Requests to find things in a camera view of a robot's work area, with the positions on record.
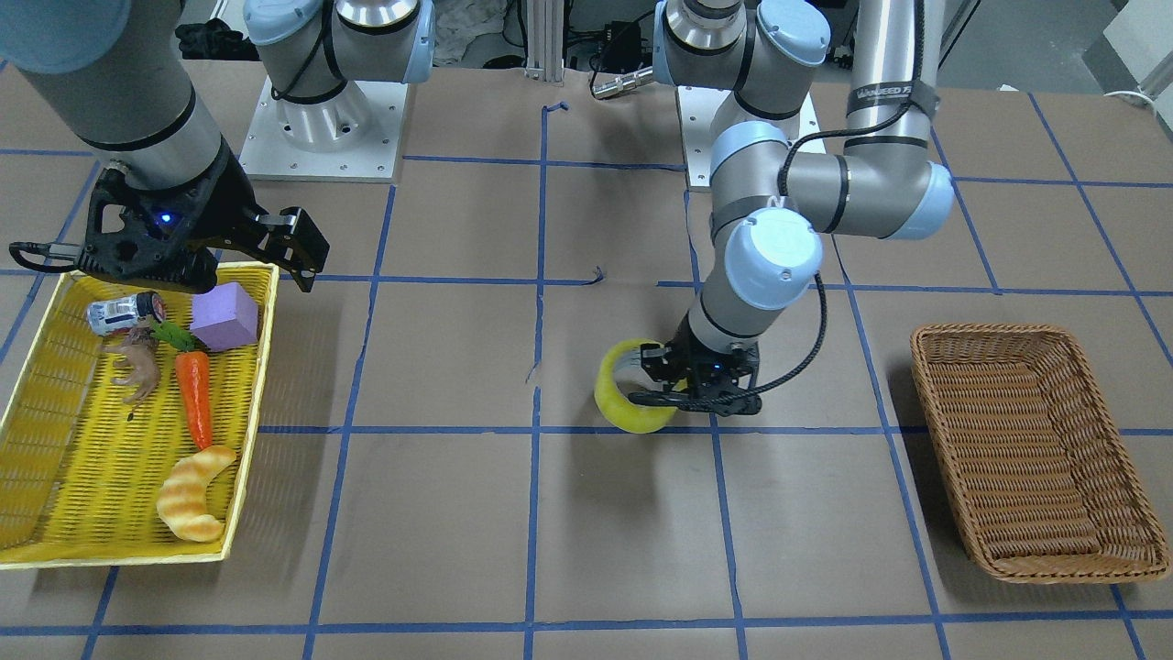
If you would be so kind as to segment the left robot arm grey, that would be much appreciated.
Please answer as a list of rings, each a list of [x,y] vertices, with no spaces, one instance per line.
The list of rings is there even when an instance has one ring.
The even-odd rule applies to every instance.
[[[838,130],[800,137],[799,114],[829,52],[830,28],[808,1],[662,1],[658,83],[724,89],[708,154],[716,264],[666,342],[609,351],[594,397],[613,426],[653,433],[674,411],[753,416],[762,393],[759,339],[809,287],[823,292],[821,234],[918,241],[954,203],[945,166],[927,155],[944,5],[863,1],[853,82]]]

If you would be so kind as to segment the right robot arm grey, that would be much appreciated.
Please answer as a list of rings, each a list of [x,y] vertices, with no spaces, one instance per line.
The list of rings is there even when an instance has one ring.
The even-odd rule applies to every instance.
[[[205,293],[217,249],[289,271],[308,292],[328,241],[305,209],[269,212],[181,67],[181,1],[5,1],[4,57],[104,164],[84,239],[13,241],[18,266]],[[423,83],[430,1],[248,1],[278,143],[297,162],[378,140],[364,83]]]

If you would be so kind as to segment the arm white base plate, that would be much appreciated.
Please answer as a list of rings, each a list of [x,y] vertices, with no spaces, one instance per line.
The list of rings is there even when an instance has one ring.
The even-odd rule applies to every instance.
[[[294,104],[265,81],[238,159],[252,181],[393,183],[411,86],[351,81],[334,98]]]
[[[674,88],[674,95],[680,120],[687,188],[691,193],[706,193],[711,175],[708,162],[719,134],[728,127],[758,121],[759,117],[746,113],[735,101],[730,101],[730,91],[725,89],[683,86]],[[769,120],[767,124],[778,127],[788,140],[796,140],[820,130],[816,106],[813,104],[809,94],[804,98],[804,106],[796,115],[784,120]]]

